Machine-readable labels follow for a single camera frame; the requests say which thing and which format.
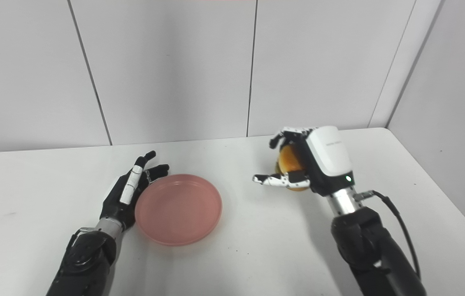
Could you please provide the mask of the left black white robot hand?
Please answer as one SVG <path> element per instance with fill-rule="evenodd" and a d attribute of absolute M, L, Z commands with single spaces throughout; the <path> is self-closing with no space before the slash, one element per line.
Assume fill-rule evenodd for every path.
<path fill-rule="evenodd" d="M 143 191 L 156 180 L 168 176 L 169 165 L 160 164 L 146 169 L 148 161 L 156 156 L 151 150 L 136 159 L 132 168 L 120 176 L 103 201 L 100 219 L 118 223 L 124 232 L 135 224 L 135 206 Z"/>

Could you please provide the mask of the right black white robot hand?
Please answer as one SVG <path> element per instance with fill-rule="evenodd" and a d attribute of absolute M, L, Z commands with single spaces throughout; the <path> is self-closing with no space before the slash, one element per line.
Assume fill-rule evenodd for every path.
<path fill-rule="evenodd" d="M 274 174 L 255 174 L 253 182 L 288 189 L 310 188 L 321 196 L 354 187 L 352 163 L 336 126 L 284 127 L 270 140 L 270 148 L 289 147 L 299 168 Z"/>

